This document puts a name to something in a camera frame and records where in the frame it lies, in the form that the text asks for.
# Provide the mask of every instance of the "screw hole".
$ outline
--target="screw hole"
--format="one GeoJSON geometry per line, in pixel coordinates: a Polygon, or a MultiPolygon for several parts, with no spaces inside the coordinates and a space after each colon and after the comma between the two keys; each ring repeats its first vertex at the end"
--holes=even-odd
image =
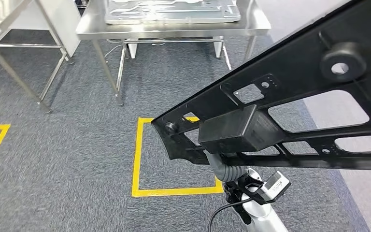
{"type": "Polygon", "coordinates": [[[261,86],[264,87],[264,88],[268,88],[270,86],[270,84],[268,84],[268,82],[262,82],[261,83],[261,86]]]}
{"type": "Polygon", "coordinates": [[[342,75],[349,71],[349,66],[345,63],[336,63],[330,68],[333,74],[342,75]]]}

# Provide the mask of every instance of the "metal tray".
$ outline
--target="metal tray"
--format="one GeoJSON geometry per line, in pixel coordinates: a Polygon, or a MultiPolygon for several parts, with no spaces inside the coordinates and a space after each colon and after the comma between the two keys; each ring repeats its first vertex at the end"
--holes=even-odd
{"type": "Polygon", "coordinates": [[[229,23],[241,18],[236,0],[116,1],[105,1],[108,24],[229,23]]]}

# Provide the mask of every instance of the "table leg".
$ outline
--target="table leg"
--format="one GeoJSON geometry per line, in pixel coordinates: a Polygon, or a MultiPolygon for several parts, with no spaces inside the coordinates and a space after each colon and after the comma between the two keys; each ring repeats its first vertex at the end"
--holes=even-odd
{"type": "Polygon", "coordinates": [[[0,65],[5,69],[6,72],[31,96],[38,105],[45,110],[46,113],[50,113],[52,110],[38,97],[38,95],[19,77],[15,70],[9,65],[5,58],[0,54],[0,65]]]}
{"type": "Polygon", "coordinates": [[[225,45],[223,45],[222,53],[224,53],[225,63],[227,64],[228,69],[231,71],[232,70],[231,63],[229,62],[228,53],[227,53],[227,50],[225,48],[225,45]]]}
{"type": "Polygon", "coordinates": [[[96,49],[97,55],[99,57],[101,65],[103,66],[106,77],[109,80],[110,84],[112,85],[112,89],[113,89],[113,92],[114,92],[114,96],[116,97],[117,103],[119,105],[122,105],[120,92],[117,89],[116,84],[114,83],[112,74],[110,73],[110,69],[109,69],[109,66],[107,65],[106,59],[104,58],[104,54],[103,54],[103,51],[100,47],[99,41],[98,40],[92,40],[92,43],[93,43],[93,46],[96,49]]]}
{"type": "Polygon", "coordinates": [[[42,101],[43,101],[44,98],[46,97],[46,94],[47,94],[47,92],[48,92],[50,86],[52,85],[52,83],[53,83],[53,81],[54,81],[54,79],[55,79],[55,77],[56,77],[56,74],[57,74],[57,72],[59,71],[60,67],[62,66],[62,64],[63,64],[63,60],[64,60],[65,58],[66,58],[66,54],[63,54],[62,57],[61,57],[61,58],[59,59],[59,61],[57,62],[57,65],[56,65],[55,69],[52,71],[52,74],[50,75],[48,81],[46,82],[46,85],[45,85],[45,87],[43,88],[43,91],[42,91],[42,93],[41,93],[41,95],[40,95],[40,97],[39,97],[42,101]]]}
{"type": "Polygon", "coordinates": [[[126,48],[126,51],[125,51],[126,59],[130,59],[131,58],[131,50],[130,50],[130,47],[129,47],[130,43],[125,43],[125,39],[122,39],[122,45],[123,45],[123,48],[126,48]]]}
{"type": "MultiPolygon", "coordinates": [[[[122,40],[122,55],[120,57],[120,64],[119,64],[119,72],[117,73],[117,83],[116,83],[116,88],[117,88],[117,91],[120,93],[120,87],[121,87],[121,80],[122,80],[122,76],[123,76],[123,68],[124,68],[124,60],[126,58],[126,55],[128,55],[128,47],[127,47],[127,44],[124,43],[124,40],[122,40]]],[[[119,94],[118,95],[119,97],[117,98],[117,102],[119,103],[119,105],[123,105],[124,104],[124,101],[122,99],[122,95],[119,94]]]]}
{"type": "Polygon", "coordinates": [[[257,40],[257,37],[255,35],[249,37],[247,50],[245,52],[244,62],[247,62],[248,60],[251,59],[251,55],[252,55],[252,52],[254,51],[256,40],[257,40]]]}

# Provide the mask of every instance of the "stainless steel table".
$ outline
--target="stainless steel table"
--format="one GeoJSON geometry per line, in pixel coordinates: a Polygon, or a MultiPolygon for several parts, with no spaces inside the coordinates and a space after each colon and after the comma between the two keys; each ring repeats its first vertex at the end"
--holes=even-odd
{"type": "Polygon", "coordinates": [[[63,61],[66,60],[69,63],[72,63],[71,57],[66,52],[64,45],[62,44],[56,30],[54,29],[53,24],[49,20],[49,17],[44,10],[41,1],[42,0],[0,0],[0,39],[5,36],[9,30],[9,26],[17,19],[21,12],[27,8],[27,6],[35,1],[38,7],[40,8],[48,26],[49,31],[55,40],[56,44],[30,44],[30,43],[11,43],[11,44],[1,44],[0,47],[27,47],[27,48],[56,48],[59,49],[62,57],[58,61],[55,69],[47,80],[47,83],[38,96],[16,73],[16,71],[11,67],[11,65],[6,61],[6,59],[0,54],[0,65],[9,73],[9,75],[38,103],[38,105],[45,110],[45,112],[51,112],[51,109],[43,102],[57,72],[59,71],[60,66],[63,61]]]}
{"type": "Polygon", "coordinates": [[[124,102],[120,92],[121,78],[125,55],[130,43],[214,42],[220,43],[221,51],[225,56],[226,50],[225,46],[223,46],[223,36],[249,36],[244,60],[249,59],[254,48],[256,36],[266,35],[268,30],[271,29],[271,25],[255,0],[237,0],[237,6],[241,13],[241,20],[234,23],[108,25],[104,21],[105,6],[103,0],[91,0],[77,26],[76,33],[81,40],[92,40],[106,76],[113,87],[117,102],[119,105],[122,105],[124,102]],[[130,38],[186,37],[213,37],[213,39],[130,40],[130,38]],[[110,73],[98,41],[99,39],[121,39],[122,41],[123,49],[117,83],[115,83],[110,73]]]}

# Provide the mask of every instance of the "metal frame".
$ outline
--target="metal frame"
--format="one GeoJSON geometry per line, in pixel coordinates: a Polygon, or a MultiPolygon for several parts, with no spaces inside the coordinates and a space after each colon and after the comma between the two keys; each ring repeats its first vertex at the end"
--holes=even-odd
{"type": "MultiPolygon", "coordinates": [[[[248,42],[248,46],[247,46],[247,50],[245,52],[245,55],[244,55],[244,59],[248,59],[251,57],[251,54],[254,50],[254,47],[255,47],[255,41],[256,41],[256,36],[249,36],[249,42],[248,42]]],[[[109,80],[110,84],[112,85],[112,89],[113,89],[113,92],[114,92],[114,96],[116,97],[116,100],[117,100],[117,104],[118,105],[123,105],[124,104],[124,100],[123,100],[123,97],[122,97],[122,93],[121,93],[121,81],[122,81],[122,78],[123,78],[123,68],[124,68],[124,62],[125,62],[125,57],[126,55],[129,54],[129,48],[128,48],[128,45],[129,44],[153,44],[153,43],[207,43],[207,42],[214,42],[214,43],[221,43],[221,45],[219,46],[220,50],[217,51],[217,47],[215,47],[216,49],[216,54],[219,53],[220,56],[219,58],[224,58],[225,60],[225,63],[228,67],[229,70],[231,70],[231,64],[230,64],[230,61],[229,61],[229,58],[228,58],[228,53],[227,53],[227,50],[226,50],[226,47],[224,45],[224,39],[170,39],[170,40],[162,40],[162,39],[155,39],[155,40],[128,40],[128,39],[122,39],[121,40],[122,42],[122,45],[123,45],[123,48],[122,48],[122,52],[121,52],[121,58],[120,58],[120,65],[119,65],[119,70],[118,70],[118,73],[117,73],[117,81],[115,81],[112,77],[112,74],[110,72],[110,68],[107,64],[107,61],[104,57],[104,53],[103,53],[103,50],[101,49],[101,46],[99,44],[99,41],[98,40],[92,40],[92,43],[93,43],[93,46],[95,47],[96,49],[96,52],[98,54],[98,57],[100,59],[100,62],[103,66],[103,69],[105,71],[105,74],[106,74],[106,77],[107,79],[109,80]]]]}
{"type": "Polygon", "coordinates": [[[0,65],[8,72],[8,74],[24,89],[27,94],[32,97],[37,104],[46,112],[50,113],[52,110],[48,105],[46,105],[43,100],[46,97],[46,94],[52,85],[61,65],[63,64],[63,61],[67,61],[69,64],[73,64],[73,59],[70,57],[66,51],[65,46],[61,42],[59,35],[57,34],[55,27],[53,26],[52,22],[49,19],[49,16],[47,15],[46,11],[44,10],[40,0],[35,0],[36,4],[38,5],[39,9],[41,10],[45,21],[47,22],[49,26],[49,32],[52,35],[54,41],[56,44],[37,44],[37,43],[0,43],[0,47],[19,47],[19,48],[55,48],[59,49],[62,56],[59,59],[59,61],[56,64],[56,67],[52,71],[51,75],[47,79],[46,85],[41,92],[41,94],[38,96],[33,89],[31,89],[23,80],[22,78],[16,73],[16,71],[11,67],[11,65],[8,63],[8,61],[0,54],[0,65]]]}

